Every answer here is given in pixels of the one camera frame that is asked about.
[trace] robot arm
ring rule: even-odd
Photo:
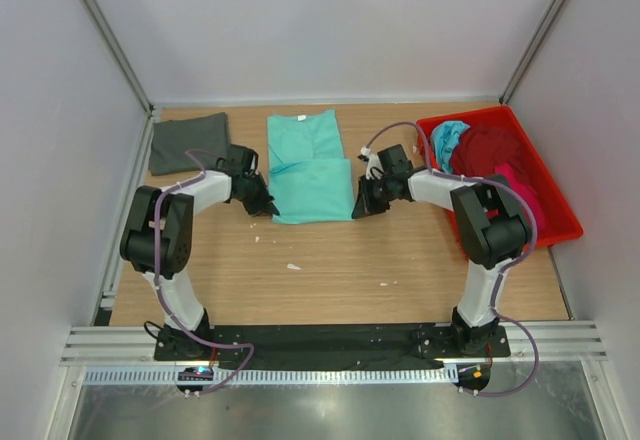
[[[258,154],[246,147],[231,145],[227,158],[217,170],[207,170],[204,178],[190,186],[168,194],[161,206],[160,285],[163,299],[190,331],[200,338],[210,335],[207,312],[196,298],[187,262],[191,255],[193,217],[216,203],[229,203],[231,199],[243,203],[249,215],[263,213],[278,215],[262,175],[257,172]],[[127,223],[120,242],[120,255],[132,263],[134,269],[154,284],[154,208],[162,189],[142,186],[136,190]],[[175,344],[182,332],[169,315],[165,314],[163,343]],[[195,348],[194,357],[200,356],[201,347],[183,342],[180,348]]]
[[[484,348],[499,319],[492,295],[496,283],[507,276],[505,265],[518,257],[531,239],[531,227],[518,202],[506,192],[474,181],[459,181],[425,168],[414,168],[401,145],[377,155],[362,150],[367,172],[359,179],[353,218],[383,213],[396,199],[427,202],[456,216],[460,243],[469,258],[464,294],[453,310],[452,333],[461,351]],[[502,176],[492,178],[508,186]],[[504,281],[494,301],[500,300]]]

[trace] wooden surface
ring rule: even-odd
[[[488,106],[493,104],[336,106],[354,180],[364,171],[355,160],[360,147],[389,123]],[[314,114],[326,108],[165,109],[163,120],[226,111],[232,141],[260,154],[266,178],[267,116]],[[390,130],[374,147],[396,143],[404,145],[414,164],[421,163],[412,153],[416,132],[411,128]],[[146,183],[170,185],[191,175],[148,175]],[[302,270],[287,269],[289,263]],[[444,212],[431,205],[397,201],[389,212],[355,222],[276,225],[270,218],[248,217],[240,203],[232,202],[196,217],[188,268],[212,324],[318,324],[447,321],[461,297],[466,266]],[[546,250],[537,250],[513,269],[501,310],[524,320],[567,318]],[[124,265],[111,324],[162,319],[148,283]]]

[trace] folded gray shirt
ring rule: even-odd
[[[153,126],[149,170],[151,175],[198,170],[184,152],[193,148],[213,152],[225,157],[229,147],[227,114],[216,113],[191,120],[169,120]],[[214,168],[217,157],[199,154],[198,159],[207,168]]]

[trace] red plastic bin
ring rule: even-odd
[[[583,230],[580,222],[578,222],[569,203],[562,195],[551,173],[509,107],[484,108],[454,115],[425,118],[418,120],[417,123],[427,137],[430,138],[433,129],[447,120],[460,120],[471,128],[477,125],[502,127],[520,142],[522,145],[522,164],[529,175],[531,186],[538,194],[542,211],[547,220],[546,228],[544,231],[539,232],[536,247],[551,246],[582,236]],[[424,145],[420,135],[418,135],[418,146],[420,153],[424,157]],[[433,152],[431,152],[431,164],[437,165]],[[453,212],[447,210],[446,214],[453,226],[456,239],[459,241],[460,234],[458,233],[458,226]]]

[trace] folded teal shirt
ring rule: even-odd
[[[327,158],[282,164],[269,171],[269,193],[280,211],[275,223],[350,222],[351,162]]]
[[[459,120],[451,120],[441,123],[431,132],[431,147],[442,171],[453,173],[453,168],[451,168],[450,164],[453,149],[458,146],[460,135],[467,128],[469,128],[469,125],[466,123]]]
[[[351,221],[351,163],[344,158],[334,110],[267,120],[269,193],[275,223]]]

